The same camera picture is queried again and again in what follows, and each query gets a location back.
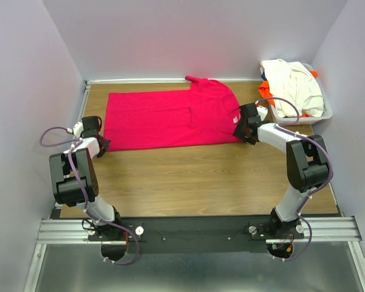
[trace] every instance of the red t-shirt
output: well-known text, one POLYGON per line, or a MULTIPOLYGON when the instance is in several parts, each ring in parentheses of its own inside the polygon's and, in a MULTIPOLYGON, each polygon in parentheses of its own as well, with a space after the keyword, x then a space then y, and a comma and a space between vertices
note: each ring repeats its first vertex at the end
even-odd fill
POLYGON ((216 80, 187 76, 190 89, 110 93, 104 136, 108 151, 240 142, 234 93, 216 80))

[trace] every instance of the wire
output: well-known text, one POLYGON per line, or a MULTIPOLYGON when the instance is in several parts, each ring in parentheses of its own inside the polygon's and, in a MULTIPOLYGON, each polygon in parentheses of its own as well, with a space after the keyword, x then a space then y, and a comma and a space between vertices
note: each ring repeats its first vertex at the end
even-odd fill
MULTIPOLYGON (((286 124, 283 124, 283 125, 296 125, 299 122, 299 120, 300 120, 299 111, 297 110, 297 108, 295 107, 295 105, 293 105, 289 100, 283 99, 281 97, 268 97, 266 99, 260 99, 260 100, 256 101, 255 104, 258 104, 258 103, 260 103, 260 102, 262 102, 264 100, 268 100, 268 99, 277 99, 277 100, 281 100, 283 102, 287 102, 295 110, 295 112, 297 114, 296 120, 294 122, 292 122, 292 123, 286 123, 286 124)), ((273 256, 274 259, 279 259, 279 260, 282 260, 282 261, 290 261, 290 260, 296 260, 297 258, 299 258, 310 247, 310 244, 311 244, 311 241, 312 241, 312 228, 311 228, 311 225, 309 224, 309 222, 304 217, 301 216, 301 210, 303 209, 303 207, 307 203, 308 199, 311 198, 312 194, 320 191, 321 189, 323 189, 325 186, 327 186, 330 183, 330 181, 331 181, 331 179, 333 178, 333 175, 334 175, 334 172, 333 172, 333 163, 332 163, 332 160, 330 159, 329 154, 327 153, 327 151, 320 144, 318 144, 317 142, 315 142, 311 138, 305 137, 305 136, 300 135, 299 133, 295 133, 295 132, 293 132, 291 130, 282 128, 278 124, 275 125, 275 128, 278 129, 278 130, 280 130, 281 132, 283 132, 285 134, 292 135, 294 137, 297 137, 299 139, 303 139, 303 140, 305 140, 305 141, 313 144, 316 148, 318 148, 320 151, 322 151, 323 155, 325 156, 325 158, 327 160, 327 167, 328 167, 328 176, 327 176, 327 179, 325 180, 325 182, 322 183, 318 188, 309 191, 308 194, 307 194, 307 196, 305 196, 305 198, 301 202, 300 206, 296 210, 297 217, 300 220, 304 221, 307 224, 308 230, 310 231, 310 236, 308 238, 307 244, 304 246, 304 248, 302 249, 301 252, 299 252, 297 255, 292 256, 292 257, 289 257, 287 259, 273 256)))
POLYGON ((51 130, 55 130, 55 129, 59 129, 59 130, 65 130, 65 132, 68 133, 68 129, 64 128, 64 127, 52 127, 52 128, 48 128, 45 132, 42 133, 40 139, 39 139, 39 144, 43 147, 55 147, 55 146, 59 146, 59 145, 63 145, 66 143, 70 143, 70 142, 78 142, 78 139, 73 139, 73 140, 68 140, 68 141, 63 141, 63 142, 59 142, 59 143, 54 143, 54 144, 45 144, 43 143, 43 138, 45 137, 45 135, 50 132, 51 130))
POLYGON ((118 224, 115 224, 115 223, 112 223, 112 222, 106 221, 106 220, 104 220, 104 219, 98 218, 97 216, 93 215, 92 213, 90 213, 90 212, 87 210, 87 208, 88 208, 88 203, 89 203, 89 197, 88 197, 88 194, 86 193, 86 190, 85 190, 84 184, 83 184, 83 182, 81 181, 80 176, 78 175, 77 170, 75 169, 75 165, 74 165, 74 163, 73 163, 73 157, 72 157, 72 152, 73 152, 73 150, 74 150, 74 149, 76 149, 78 146, 80 146, 80 145, 82 144, 82 142, 83 142, 83 141, 82 141, 82 139, 80 139, 80 141, 79 141, 79 142, 77 142, 75 145, 72 145, 72 147, 70 148, 69 153, 68 153, 68 160, 69 160, 69 164, 70 164, 70 166, 71 166, 71 169, 72 169, 72 171, 73 171, 73 173, 74 173, 74 176, 75 176, 75 178, 76 178, 76 180, 77 180, 77 182, 78 182, 78 184, 79 184, 79 186, 80 186, 80 189, 81 189, 81 191, 82 191, 82 193, 83 193, 83 196, 84 196, 84 200, 85 200, 85 203, 84 203, 84 210, 85 210, 85 213, 86 213, 86 214, 87 214, 90 218, 92 218, 92 219, 93 219, 93 220, 95 220, 95 221, 100 221, 100 222, 102 222, 102 223, 108 224, 108 225, 113 226, 113 227, 115 227, 115 228, 119 228, 119 229, 121 229, 121 230, 123 230, 123 231, 127 232, 128 234, 130 234, 130 235, 132 236, 132 238, 134 239, 135 244, 136 244, 136 252, 135 252, 134 257, 133 257, 131 260, 128 260, 128 261, 126 261, 126 262, 115 262, 114 260, 110 260, 110 259, 108 259, 108 258, 105 258, 105 260, 106 260, 107 262, 110 262, 110 263, 113 263, 113 264, 116 264, 116 265, 128 265, 128 264, 130 264, 130 263, 135 262, 135 261, 137 260, 137 258, 139 257, 139 241, 138 241, 138 239, 136 238, 136 236, 135 236, 135 235, 134 235, 134 234, 133 234, 130 230, 128 230, 126 227, 123 227, 123 226, 121 226, 121 225, 118 225, 118 224))

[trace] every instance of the gray wall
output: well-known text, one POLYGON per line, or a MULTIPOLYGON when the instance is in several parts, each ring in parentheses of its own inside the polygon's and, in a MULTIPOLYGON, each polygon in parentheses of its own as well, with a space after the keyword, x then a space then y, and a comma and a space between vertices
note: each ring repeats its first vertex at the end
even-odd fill
POLYGON ((41 149, 39 136, 74 121, 82 91, 43 3, 0 0, 0 291, 23 290, 40 220, 54 203, 54 149, 41 149))
POLYGON ((365 253, 365 0, 348 1, 313 67, 334 111, 315 131, 324 135, 338 204, 356 216, 365 253))
POLYGON ((44 0, 87 80, 259 78, 310 63, 346 0, 44 0))

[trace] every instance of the wood surface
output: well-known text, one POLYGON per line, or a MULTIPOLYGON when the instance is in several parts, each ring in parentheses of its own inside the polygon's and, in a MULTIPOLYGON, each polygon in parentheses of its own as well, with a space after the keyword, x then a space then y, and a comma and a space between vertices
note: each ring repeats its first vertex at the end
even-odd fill
MULTIPOLYGON (((227 83, 240 104, 260 98, 259 82, 227 83)), ((187 89, 189 83, 92 85, 84 116, 105 118, 110 92, 187 89)), ((292 130, 312 134, 311 126, 292 130)), ((243 143, 108 152, 93 160, 104 200, 123 217, 269 214, 289 183, 285 155, 270 145, 243 143)), ((305 214, 337 213, 329 187, 305 214)), ((63 206, 62 218, 84 217, 63 206)))

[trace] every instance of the purple cable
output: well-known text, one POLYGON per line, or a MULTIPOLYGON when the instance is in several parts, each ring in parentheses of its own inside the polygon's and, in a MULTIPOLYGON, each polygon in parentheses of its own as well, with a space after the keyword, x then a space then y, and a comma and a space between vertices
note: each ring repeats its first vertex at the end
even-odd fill
POLYGON ((85 204, 84 204, 84 209, 86 210, 86 208, 88 208, 88 202, 89 202, 89 197, 88 197, 88 194, 86 193, 86 190, 85 190, 85 187, 84 187, 84 184, 83 182, 81 181, 80 179, 80 176, 78 175, 78 172, 76 171, 75 169, 75 166, 74 166, 74 163, 73 163, 73 157, 72 157, 72 152, 75 148, 77 148, 78 146, 80 146, 82 144, 82 140, 80 140, 79 142, 77 142, 74 147, 71 147, 69 149, 69 153, 68 153, 68 160, 69 160, 69 164, 71 165, 71 169, 74 173, 74 176, 80 186, 80 189, 84 195, 84 199, 85 199, 85 204))
POLYGON ((73 140, 68 140, 68 141, 63 141, 63 142, 59 142, 59 143, 55 143, 55 144, 45 144, 43 143, 43 138, 44 136, 50 132, 51 130, 55 130, 55 129, 60 129, 60 130, 65 130, 65 132, 68 132, 68 129, 64 128, 64 127, 52 127, 52 128, 48 128, 45 132, 42 133, 40 139, 39 139, 39 144, 43 147, 55 147, 55 146, 59 146, 59 145, 63 145, 66 143, 70 143, 70 142, 78 142, 78 139, 73 139, 73 140))
MULTIPOLYGON (((281 97, 269 97, 267 99, 260 99, 260 100, 258 100, 258 102, 262 102, 262 101, 268 100, 268 99, 277 99, 277 100, 281 100, 283 102, 287 102, 295 110, 295 112, 297 114, 296 120, 294 122, 292 122, 292 123, 286 123, 286 124, 283 124, 283 125, 296 125, 299 122, 299 120, 300 120, 299 111, 297 110, 297 108, 291 102, 289 102, 286 99, 282 99, 281 97)), ((333 175, 334 175, 334 172, 333 172, 333 163, 332 163, 332 160, 329 158, 329 154, 327 153, 327 151, 322 146, 320 146, 317 142, 315 142, 314 140, 312 140, 311 138, 305 137, 305 136, 300 135, 300 134, 297 134, 297 133, 295 133, 293 131, 290 131, 288 129, 284 129, 284 128, 280 127, 278 124, 276 124, 275 127, 276 127, 276 129, 280 130, 281 132, 283 132, 285 134, 292 135, 292 136, 297 137, 299 139, 306 140, 307 142, 309 142, 309 143, 313 144, 314 146, 316 146, 320 151, 323 152, 324 156, 326 157, 327 164, 328 164, 328 177, 327 177, 326 181, 324 183, 322 183, 321 186, 318 187, 317 189, 312 190, 311 192, 309 192, 308 195, 304 198, 303 202, 301 203, 301 205, 299 206, 299 208, 296 211, 297 212, 297 216, 299 217, 299 219, 302 220, 302 221, 304 221, 307 224, 308 230, 310 231, 310 236, 308 238, 307 244, 304 246, 304 248, 302 249, 301 252, 299 252, 297 255, 295 255, 293 257, 290 257, 288 259, 283 259, 281 257, 275 257, 274 256, 274 258, 279 259, 279 260, 290 261, 290 260, 296 260, 297 258, 299 258, 303 253, 306 252, 306 250, 308 249, 308 247, 311 244, 311 241, 312 241, 312 228, 311 228, 311 225, 310 225, 310 223, 304 217, 302 217, 299 214, 300 214, 301 210, 303 209, 304 205, 307 203, 308 199, 310 199, 310 197, 312 196, 312 194, 320 191, 321 189, 323 189, 325 186, 327 186, 329 184, 329 182, 331 181, 331 179, 333 178, 333 175)))
MULTIPOLYGON (((74 147, 71 147, 71 148, 70 148, 69 153, 68 153, 68 160, 69 160, 69 164, 70 164, 70 166, 71 166, 71 169, 72 169, 72 171, 73 171, 73 173, 74 173, 74 176, 75 176, 75 178, 76 178, 76 180, 77 180, 77 182, 78 182, 78 184, 79 184, 79 186, 80 186, 80 188, 81 188, 81 191, 82 191, 82 193, 83 193, 83 195, 84 195, 84 199, 85 199, 85 203, 84 203, 84 210, 86 210, 86 209, 87 209, 87 207, 88 207, 88 203, 89 203, 89 197, 88 197, 88 194, 86 193, 86 190, 85 190, 85 187, 84 187, 84 185, 83 185, 83 182, 81 181, 80 176, 78 175, 78 173, 77 173, 77 171, 76 171, 76 169, 75 169, 75 165, 74 165, 74 163, 73 163, 73 157, 72 157, 72 152, 73 152, 73 150, 74 150, 75 148, 77 148, 78 146, 80 146, 80 145, 82 144, 82 142, 83 142, 83 141, 82 141, 82 140, 80 140, 79 142, 77 142, 77 143, 74 145, 74 147)), ((121 230, 123 230, 123 231, 125 231, 125 232, 128 232, 128 233, 132 236, 132 238, 134 239, 134 241, 135 241, 135 244, 136 244, 136 252, 135 252, 134 257, 133 257, 131 260, 128 260, 128 261, 126 261, 126 262, 115 262, 115 261, 112 261, 112 260, 110 260, 110 259, 108 259, 108 258, 105 258, 105 260, 106 260, 107 262, 113 263, 113 264, 115 264, 115 265, 128 265, 128 264, 133 263, 133 262, 135 262, 135 261, 137 260, 137 258, 139 257, 139 241, 138 241, 138 239, 136 238, 136 236, 135 236, 135 235, 134 235, 134 234, 133 234, 130 230, 128 230, 127 228, 125 228, 125 227, 123 227, 123 226, 121 226, 121 225, 118 225, 118 224, 115 224, 115 223, 112 223, 112 222, 109 222, 109 221, 103 220, 103 219, 101 219, 101 218, 97 218, 95 215, 93 215, 92 213, 88 212, 87 210, 86 210, 86 214, 87 214, 90 218, 92 218, 93 220, 95 220, 95 221, 100 221, 100 222, 102 222, 102 223, 105 223, 105 224, 111 225, 111 226, 113 226, 113 227, 115 227, 115 228, 119 228, 119 229, 121 229, 121 230)))

